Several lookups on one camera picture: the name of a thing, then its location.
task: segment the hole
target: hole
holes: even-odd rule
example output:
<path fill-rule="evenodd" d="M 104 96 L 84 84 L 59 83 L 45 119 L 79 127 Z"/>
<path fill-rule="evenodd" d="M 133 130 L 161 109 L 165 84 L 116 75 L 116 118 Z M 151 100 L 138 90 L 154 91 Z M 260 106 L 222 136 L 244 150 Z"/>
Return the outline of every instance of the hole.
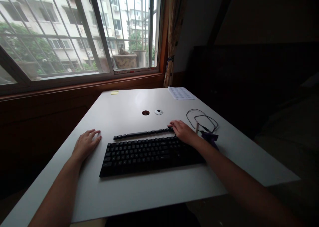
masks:
<path fill-rule="evenodd" d="M 143 116 L 147 116 L 150 112 L 149 111 L 142 111 Z"/>

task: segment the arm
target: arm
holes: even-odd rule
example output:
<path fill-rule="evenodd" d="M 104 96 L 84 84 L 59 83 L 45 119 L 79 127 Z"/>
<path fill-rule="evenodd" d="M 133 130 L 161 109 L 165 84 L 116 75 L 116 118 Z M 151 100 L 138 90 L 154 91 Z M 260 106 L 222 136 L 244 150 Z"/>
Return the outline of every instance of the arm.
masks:
<path fill-rule="evenodd" d="M 303 226 L 265 187 L 248 175 L 182 121 L 171 121 L 177 137 L 207 161 L 228 192 L 248 211 L 275 226 Z"/>
<path fill-rule="evenodd" d="M 100 131 L 93 129 L 79 137 L 70 159 L 63 166 L 28 226 L 69 226 L 71 224 L 80 168 L 85 158 L 102 138 L 99 136 L 92 141 L 97 133 Z"/>

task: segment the purple object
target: purple object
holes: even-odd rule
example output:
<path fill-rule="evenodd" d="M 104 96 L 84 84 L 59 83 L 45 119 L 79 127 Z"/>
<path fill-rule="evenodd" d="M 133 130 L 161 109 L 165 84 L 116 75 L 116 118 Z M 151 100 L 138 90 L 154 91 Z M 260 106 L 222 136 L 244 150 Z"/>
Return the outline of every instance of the purple object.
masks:
<path fill-rule="evenodd" d="M 217 141 L 218 135 L 215 135 L 213 133 L 208 132 L 202 132 L 202 138 L 204 138 L 206 141 L 208 141 L 216 150 L 219 151 L 215 141 Z"/>

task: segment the forearm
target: forearm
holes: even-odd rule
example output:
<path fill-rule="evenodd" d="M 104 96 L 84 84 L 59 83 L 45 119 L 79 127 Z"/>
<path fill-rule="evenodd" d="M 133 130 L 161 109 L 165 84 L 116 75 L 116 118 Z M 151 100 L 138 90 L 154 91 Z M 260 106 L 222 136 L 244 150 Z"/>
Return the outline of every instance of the forearm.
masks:
<path fill-rule="evenodd" d="M 228 192 L 243 207 L 273 225 L 301 225 L 266 188 L 214 149 L 207 141 L 198 139 L 193 146 L 205 158 Z"/>
<path fill-rule="evenodd" d="M 29 226 L 69 226 L 81 162 L 70 158 L 63 166 Z"/>

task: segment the air conditioner unit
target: air conditioner unit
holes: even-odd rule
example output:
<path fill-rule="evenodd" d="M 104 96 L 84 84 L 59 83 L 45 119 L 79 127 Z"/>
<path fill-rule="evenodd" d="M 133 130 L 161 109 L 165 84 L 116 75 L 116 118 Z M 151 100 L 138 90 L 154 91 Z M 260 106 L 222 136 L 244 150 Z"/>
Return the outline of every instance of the air conditioner unit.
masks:
<path fill-rule="evenodd" d="M 119 6 L 113 5 L 113 10 L 114 10 L 115 12 L 118 12 L 118 11 L 119 11 Z"/>

